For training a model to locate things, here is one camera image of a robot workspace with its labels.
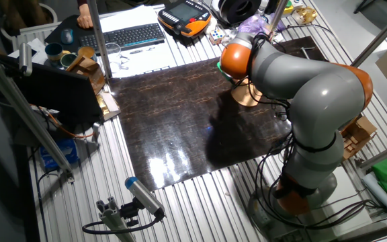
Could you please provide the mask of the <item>bare person's hand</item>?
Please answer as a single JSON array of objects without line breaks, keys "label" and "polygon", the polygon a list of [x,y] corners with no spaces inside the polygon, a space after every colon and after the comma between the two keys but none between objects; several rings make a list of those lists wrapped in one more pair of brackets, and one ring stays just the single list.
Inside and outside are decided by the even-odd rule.
[{"label": "bare person's hand", "polygon": [[78,25],[83,29],[89,29],[93,27],[89,6],[86,3],[82,3],[79,6],[79,17],[77,18]]}]

